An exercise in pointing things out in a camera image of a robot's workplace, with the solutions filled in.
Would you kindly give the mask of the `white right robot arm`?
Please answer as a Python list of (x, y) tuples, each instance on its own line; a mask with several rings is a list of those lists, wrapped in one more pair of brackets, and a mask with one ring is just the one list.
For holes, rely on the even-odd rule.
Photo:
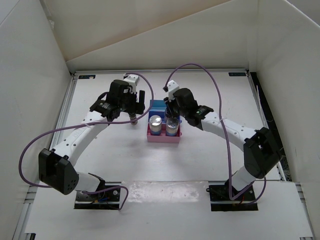
[(224, 188), (230, 200), (238, 199), (249, 184), (263, 179), (280, 161), (280, 149), (270, 129), (253, 129), (222, 119), (212, 108), (199, 105), (188, 88), (171, 83), (164, 90), (168, 94), (164, 99), (168, 117), (181, 116), (190, 126), (215, 134), (243, 152), (243, 166)]

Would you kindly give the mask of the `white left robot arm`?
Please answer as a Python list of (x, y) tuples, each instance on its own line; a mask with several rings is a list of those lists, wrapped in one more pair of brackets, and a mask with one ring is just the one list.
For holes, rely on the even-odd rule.
[(105, 180), (92, 173), (77, 172), (77, 160), (98, 136), (120, 116), (135, 115), (145, 110), (145, 92), (137, 91), (138, 75), (129, 74), (124, 79), (113, 80), (109, 90), (102, 93), (82, 120), (82, 126), (52, 149), (44, 148), (38, 155), (38, 175), (41, 182), (68, 195), (72, 191), (86, 192), (93, 200), (100, 200), (105, 194)]

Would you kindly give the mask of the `silver-lid shaker bottle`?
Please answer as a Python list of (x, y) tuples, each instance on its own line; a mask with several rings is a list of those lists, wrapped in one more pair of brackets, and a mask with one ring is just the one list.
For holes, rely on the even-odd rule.
[(166, 120), (166, 135), (175, 137), (178, 133), (180, 122), (177, 118), (168, 118)]
[(159, 136), (162, 132), (162, 118), (159, 115), (152, 115), (149, 118), (150, 134)]

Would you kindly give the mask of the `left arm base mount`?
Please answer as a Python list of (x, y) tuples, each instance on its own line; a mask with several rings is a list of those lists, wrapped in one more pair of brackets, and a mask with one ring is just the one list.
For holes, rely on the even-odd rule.
[(120, 187), (99, 193), (97, 198), (77, 191), (73, 208), (75, 210), (117, 210), (120, 208), (120, 197)]

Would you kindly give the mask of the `black-cap spice jar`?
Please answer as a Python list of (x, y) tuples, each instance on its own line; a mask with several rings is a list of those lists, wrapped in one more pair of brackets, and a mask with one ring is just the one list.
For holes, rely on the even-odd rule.
[(175, 114), (170, 113), (168, 109), (164, 112), (164, 120), (167, 121), (169, 119), (178, 119), (179, 117)]

